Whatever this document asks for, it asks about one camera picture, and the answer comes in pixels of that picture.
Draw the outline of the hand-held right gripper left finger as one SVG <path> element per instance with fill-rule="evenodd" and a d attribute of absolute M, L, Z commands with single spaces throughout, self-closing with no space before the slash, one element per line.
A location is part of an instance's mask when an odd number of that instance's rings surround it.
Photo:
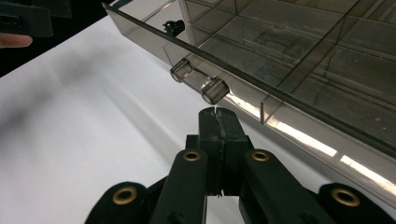
<path fill-rule="evenodd" d="M 215 108 L 205 108 L 198 113 L 198 134 L 187 135 L 185 148 L 202 150 L 206 153 L 208 157 L 206 188 L 209 196 L 219 195 L 221 192 L 219 180 L 221 147 Z"/>

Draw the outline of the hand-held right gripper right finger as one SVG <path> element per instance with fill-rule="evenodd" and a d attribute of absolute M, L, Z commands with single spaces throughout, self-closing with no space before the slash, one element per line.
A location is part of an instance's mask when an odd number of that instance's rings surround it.
<path fill-rule="evenodd" d="M 221 150 L 222 191 L 226 196 L 238 196 L 242 185 L 240 161 L 243 159 L 244 153 L 250 149 L 251 142 L 233 111 L 218 107 L 216 113 L 223 141 Z"/>

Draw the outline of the smoky clear plastic drawer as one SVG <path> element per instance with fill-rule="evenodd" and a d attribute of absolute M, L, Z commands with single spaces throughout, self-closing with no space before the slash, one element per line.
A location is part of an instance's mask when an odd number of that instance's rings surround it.
<path fill-rule="evenodd" d="M 396 212 L 396 62 L 238 13 L 251 0 L 115 0 L 123 36 L 208 103 L 227 101 Z M 185 22 L 178 36 L 166 21 Z"/>

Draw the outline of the small black clip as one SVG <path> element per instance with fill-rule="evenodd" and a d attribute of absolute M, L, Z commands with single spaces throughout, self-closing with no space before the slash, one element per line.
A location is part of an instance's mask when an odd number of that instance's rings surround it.
<path fill-rule="evenodd" d="M 168 35 L 176 37 L 185 30 L 185 22 L 183 20 L 166 21 L 163 28 Z"/>

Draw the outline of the smoky clear drawer cabinet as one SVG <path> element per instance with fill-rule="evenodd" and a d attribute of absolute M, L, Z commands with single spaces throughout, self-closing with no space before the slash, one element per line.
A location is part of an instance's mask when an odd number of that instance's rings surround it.
<path fill-rule="evenodd" d="M 396 0 L 251 0 L 238 14 L 317 39 L 339 28 L 339 45 L 396 62 Z"/>

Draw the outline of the white table mat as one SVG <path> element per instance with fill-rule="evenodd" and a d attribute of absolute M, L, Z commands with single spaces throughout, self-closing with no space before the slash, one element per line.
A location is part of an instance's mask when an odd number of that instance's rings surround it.
<path fill-rule="evenodd" d="M 83 224 L 111 186 L 164 177 L 198 131 L 202 96 L 103 18 L 0 77 L 0 224 Z M 392 160 L 235 81 L 221 105 L 308 189 L 342 182 L 396 218 Z"/>

